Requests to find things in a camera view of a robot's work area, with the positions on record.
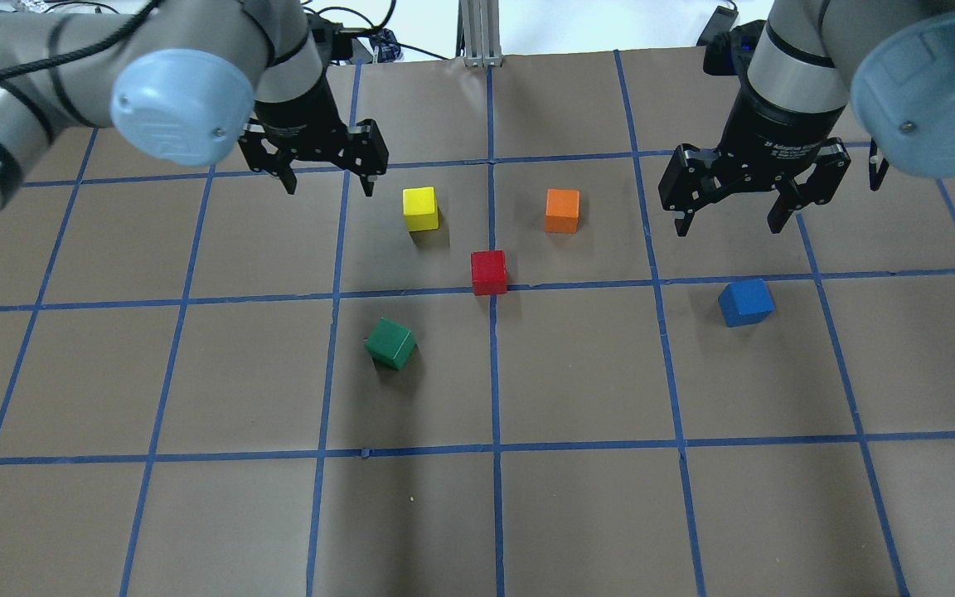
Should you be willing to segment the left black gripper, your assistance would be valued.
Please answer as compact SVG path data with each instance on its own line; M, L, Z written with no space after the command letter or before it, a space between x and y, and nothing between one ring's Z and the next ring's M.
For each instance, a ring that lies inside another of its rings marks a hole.
M374 196L376 179L386 174L388 148L374 119L347 125L323 67L310 90L281 102L255 102L250 125L259 131L245 131L238 144L246 166L277 178L288 194L295 194L295 160L331 163L359 177L365 197Z

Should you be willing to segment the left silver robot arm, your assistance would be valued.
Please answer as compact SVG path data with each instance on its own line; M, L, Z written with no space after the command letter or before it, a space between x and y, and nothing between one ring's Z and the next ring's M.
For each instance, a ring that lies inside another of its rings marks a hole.
M151 1L136 14L0 10L0 211L71 128L116 129L152 158L207 167L241 146L295 192L297 160L386 174L375 120L347 125L328 83L337 24L298 1Z

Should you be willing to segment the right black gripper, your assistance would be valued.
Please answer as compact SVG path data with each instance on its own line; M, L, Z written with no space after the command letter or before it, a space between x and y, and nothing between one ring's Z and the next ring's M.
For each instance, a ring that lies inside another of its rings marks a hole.
M658 184L676 235L686 237L700 209L732 194L776 192L766 218L775 235L797 211L830 203L851 165L844 141L831 135L842 113L793 112L740 85L720 143L680 144Z

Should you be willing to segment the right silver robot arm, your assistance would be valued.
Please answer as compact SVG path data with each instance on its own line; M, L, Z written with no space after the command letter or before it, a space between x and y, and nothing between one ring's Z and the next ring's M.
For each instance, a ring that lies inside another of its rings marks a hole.
M851 166L847 109L870 139L869 186L895 167L955 177L955 1L777 1L705 46L707 75L739 83L720 142L683 143L658 185L676 234L732 194L776 192L772 233L832 201Z

